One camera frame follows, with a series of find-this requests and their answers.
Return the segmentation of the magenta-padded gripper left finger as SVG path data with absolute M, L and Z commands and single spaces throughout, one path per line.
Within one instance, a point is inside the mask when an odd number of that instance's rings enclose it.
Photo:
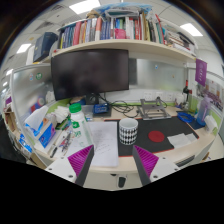
M 51 163 L 46 171 L 65 180 L 83 186 L 94 156 L 94 146 L 90 145 L 69 157 L 61 157 Z

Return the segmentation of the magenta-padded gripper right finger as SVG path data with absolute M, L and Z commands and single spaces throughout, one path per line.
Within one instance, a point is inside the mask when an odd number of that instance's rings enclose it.
M 137 145 L 133 146 L 132 154 L 143 186 L 180 170 L 168 158 L 158 157 Z

